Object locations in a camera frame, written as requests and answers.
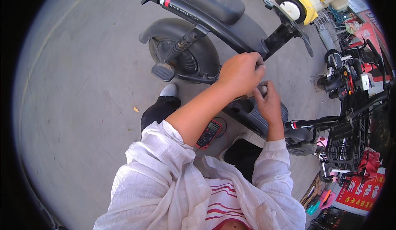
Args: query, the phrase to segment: white sneaker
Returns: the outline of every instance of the white sneaker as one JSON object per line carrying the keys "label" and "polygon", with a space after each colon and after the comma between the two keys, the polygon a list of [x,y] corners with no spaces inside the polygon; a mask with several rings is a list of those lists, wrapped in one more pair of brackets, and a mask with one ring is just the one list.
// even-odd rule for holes
{"label": "white sneaker", "polygon": [[162,97],[167,97],[167,96],[173,96],[176,97],[177,95],[177,86],[176,84],[169,84],[167,85],[160,93],[160,96]]}
{"label": "white sneaker", "polygon": [[[245,139],[245,140],[246,140],[247,138],[248,138],[248,135],[245,134],[245,133],[242,133],[242,134],[238,135],[238,136],[234,139],[234,141],[232,142],[231,146],[232,146],[237,140],[239,140],[239,139]],[[227,151],[228,151],[228,148],[224,149],[224,150],[220,153],[220,155],[219,155],[219,160],[220,160],[221,162],[227,163],[227,162],[224,161],[224,155],[225,155],[225,153],[226,153]]]}

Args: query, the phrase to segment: black pants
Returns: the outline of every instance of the black pants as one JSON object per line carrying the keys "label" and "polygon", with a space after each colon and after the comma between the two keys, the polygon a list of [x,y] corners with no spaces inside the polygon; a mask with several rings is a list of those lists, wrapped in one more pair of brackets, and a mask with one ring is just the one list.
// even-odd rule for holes
{"label": "black pants", "polygon": [[[180,99],[173,96],[158,97],[157,102],[150,106],[140,121],[141,131],[153,122],[161,123],[162,120],[174,113],[181,105]],[[235,165],[242,175],[251,183],[254,162],[259,157],[262,148],[244,139],[237,140],[230,146],[224,155],[224,161]]]}

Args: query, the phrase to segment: multimeter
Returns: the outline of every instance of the multimeter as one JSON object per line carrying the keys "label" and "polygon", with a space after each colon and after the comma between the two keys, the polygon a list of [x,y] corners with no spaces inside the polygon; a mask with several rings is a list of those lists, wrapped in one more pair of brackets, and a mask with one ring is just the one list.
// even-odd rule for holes
{"label": "multimeter", "polygon": [[200,149],[206,149],[220,129],[221,125],[212,119],[198,139],[196,146]]}

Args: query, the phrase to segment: rear shock absorber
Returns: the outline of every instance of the rear shock absorber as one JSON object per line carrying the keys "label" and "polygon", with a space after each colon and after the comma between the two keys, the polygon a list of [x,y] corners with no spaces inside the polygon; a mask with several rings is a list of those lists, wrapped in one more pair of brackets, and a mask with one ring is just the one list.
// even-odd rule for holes
{"label": "rear shock absorber", "polygon": [[184,50],[188,49],[191,45],[193,45],[200,38],[206,36],[209,30],[204,26],[197,25],[195,28],[189,32],[187,32],[181,39],[175,43],[171,49],[169,49],[164,55],[163,63],[167,63],[173,59],[175,59],[179,54],[181,54]]}

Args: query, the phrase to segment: footrest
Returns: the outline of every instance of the footrest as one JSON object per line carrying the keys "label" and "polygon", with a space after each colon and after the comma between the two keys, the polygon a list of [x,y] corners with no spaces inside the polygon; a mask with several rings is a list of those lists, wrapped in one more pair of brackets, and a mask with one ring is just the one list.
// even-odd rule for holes
{"label": "footrest", "polygon": [[157,63],[152,67],[151,74],[164,82],[169,82],[175,77],[175,69],[166,63]]}

